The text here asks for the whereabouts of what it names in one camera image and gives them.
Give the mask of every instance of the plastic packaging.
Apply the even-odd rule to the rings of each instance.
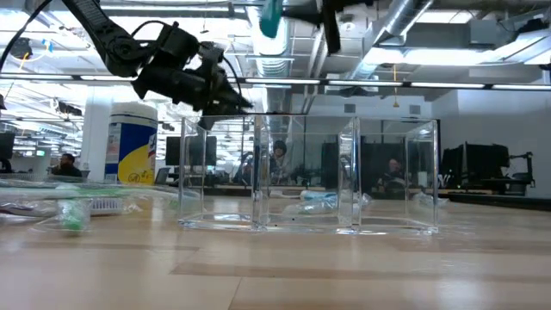
[[[420,207],[432,207],[434,198],[432,195],[426,195],[425,193],[417,193],[412,198],[413,201],[417,202]],[[448,199],[438,198],[436,201],[436,206],[438,208],[445,206],[448,203]]]
[[[74,236],[84,233],[90,227],[91,200],[58,201],[58,214],[34,226],[42,232],[62,232]]]
[[[321,192],[321,191],[313,191],[313,190],[303,190],[300,193],[300,199],[302,201],[317,200],[317,199],[329,198],[333,196],[337,196],[337,193]]]
[[[371,202],[371,197],[362,195],[362,199],[354,199],[352,204],[353,214],[359,214]],[[337,195],[328,195],[323,198],[305,200],[301,203],[286,206],[283,214],[318,215],[331,214],[337,211]]]
[[[25,217],[54,217],[61,201],[89,203],[92,216],[139,212],[139,201],[145,199],[159,199],[170,208],[177,208],[178,201],[177,189],[166,187],[0,181],[0,213]],[[190,190],[183,195],[190,200],[201,198]]]

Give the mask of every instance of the robotic arm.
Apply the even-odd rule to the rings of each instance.
[[[109,72],[118,77],[136,78],[134,91],[143,99],[148,91],[185,102],[203,115],[244,115],[242,108],[252,105],[229,84],[218,66],[223,50],[212,42],[199,42],[180,29],[178,23],[164,24],[155,41],[135,40],[111,21],[97,0],[63,0],[82,23]],[[195,56],[202,64],[196,70],[183,67]],[[213,119],[201,118],[200,125],[210,130]]]

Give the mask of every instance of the ceiling light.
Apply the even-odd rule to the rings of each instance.
[[[551,90],[551,85],[508,85],[496,84],[493,90]]]
[[[409,65],[477,65],[486,55],[469,49],[416,48],[409,51],[404,62]]]
[[[14,151],[34,151],[35,149],[32,146],[14,146]]]
[[[227,12],[225,7],[209,7],[209,6],[186,6],[183,4],[181,7],[176,5],[102,5],[102,9],[109,10],[149,10],[149,11],[199,11],[199,12]]]
[[[279,57],[279,56],[259,56],[259,55],[251,55],[251,56],[245,56],[245,59],[247,60],[274,60],[274,61],[294,61],[293,57]]]
[[[551,64],[551,50],[541,53],[524,62],[525,65],[549,65]]]
[[[114,77],[114,76],[81,76],[85,81],[128,81],[131,82],[135,78],[130,77]]]
[[[312,79],[293,79],[293,78],[246,78],[246,83],[253,84],[308,84],[318,85],[319,80]]]
[[[467,83],[412,83],[412,87],[422,88],[449,88],[449,89],[481,89],[484,84]]]
[[[404,62],[404,55],[397,49],[385,49],[373,47],[363,58],[363,63],[368,65],[401,64]]]
[[[329,81],[329,85],[335,86],[388,86],[400,87],[402,82],[385,82],[385,81],[352,81],[352,80],[334,80]]]
[[[424,23],[466,23],[473,18],[473,15],[477,14],[476,10],[469,10],[468,12],[462,10],[434,10],[424,12],[416,22]]]
[[[2,73],[0,78],[8,79],[26,79],[26,80],[62,80],[62,79],[72,79],[70,75],[63,74],[20,74],[20,73]]]

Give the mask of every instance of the white pillar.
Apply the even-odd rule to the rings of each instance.
[[[112,104],[113,89],[111,87],[88,87],[80,169],[90,171],[88,179],[91,181],[102,181],[105,176],[105,154]]]

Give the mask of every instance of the person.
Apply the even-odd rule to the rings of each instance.
[[[0,158],[0,163],[2,163],[2,169],[0,169],[0,173],[12,173],[11,170],[11,163],[6,158]]]
[[[54,176],[64,177],[82,177],[83,174],[75,167],[75,157],[71,154],[63,154],[59,161],[59,165],[52,169]]]
[[[285,154],[287,154],[287,145],[278,140],[274,143],[274,152],[269,162],[269,172],[272,176],[272,184],[281,185],[288,178],[285,167]]]
[[[406,186],[402,164],[395,158],[388,161],[388,169],[378,182],[382,191],[403,190]]]

